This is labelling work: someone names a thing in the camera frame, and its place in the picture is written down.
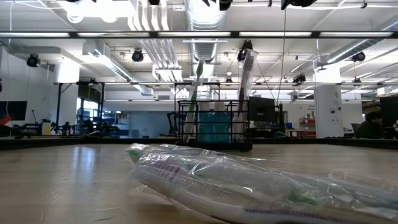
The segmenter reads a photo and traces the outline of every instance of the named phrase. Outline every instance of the person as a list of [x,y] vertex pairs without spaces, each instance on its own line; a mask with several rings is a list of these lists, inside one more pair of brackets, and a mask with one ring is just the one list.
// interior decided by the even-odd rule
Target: person
[[366,115],[366,121],[358,128],[357,138],[381,139],[382,138],[381,114],[373,111]]

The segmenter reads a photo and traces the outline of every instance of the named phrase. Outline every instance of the red object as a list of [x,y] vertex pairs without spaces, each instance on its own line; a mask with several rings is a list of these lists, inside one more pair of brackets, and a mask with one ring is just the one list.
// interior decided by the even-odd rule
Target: red object
[[0,124],[1,124],[1,125],[5,125],[5,124],[7,124],[8,122],[10,122],[11,120],[12,120],[12,119],[11,119],[10,116],[6,116],[5,118],[3,118],[3,119],[0,120]]

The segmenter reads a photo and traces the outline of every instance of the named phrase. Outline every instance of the white column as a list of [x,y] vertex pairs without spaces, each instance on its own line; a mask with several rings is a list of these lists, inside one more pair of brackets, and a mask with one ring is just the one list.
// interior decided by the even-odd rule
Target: white column
[[[326,70],[315,71],[313,76],[315,82],[341,82],[340,67],[337,64],[328,65],[324,68]],[[338,85],[318,85],[314,89],[314,95],[317,138],[344,136],[341,87]]]
[[[63,63],[56,65],[54,68],[55,81],[60,83],[74,83],[79,81],[80,66],[71,60],[65,60]],[[78,86],[68,84],[62,86],[62,90],[66,89],[61,94],[60,105],[60,120],[59,126],[69,122],[71,125],[76,123],[76,101],[78,96]],[[57,104],[53,107],[54,113],[52,120],[55,120],[57,114]]]

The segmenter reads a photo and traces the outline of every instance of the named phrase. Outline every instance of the chair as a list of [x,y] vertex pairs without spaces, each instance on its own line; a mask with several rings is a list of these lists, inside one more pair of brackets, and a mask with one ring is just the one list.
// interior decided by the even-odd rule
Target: chair
[[358,129],[359,129],[360,125],[361,124],[353,124],[353,123],[351,123],[351,127],[353,127],[354,135],[355,135],[356,138],[358,138]]

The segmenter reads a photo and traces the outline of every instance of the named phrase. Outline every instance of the wooden table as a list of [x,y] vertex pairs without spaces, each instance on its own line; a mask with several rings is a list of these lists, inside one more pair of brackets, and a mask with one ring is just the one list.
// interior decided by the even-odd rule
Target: wooden table
[[[0,220],[23,223],[219,223],[145,194],[126,177],[127,145],[0,151]],[[398,184],[398,151],[330,145],[254,145],[235,155],[306,164]]]

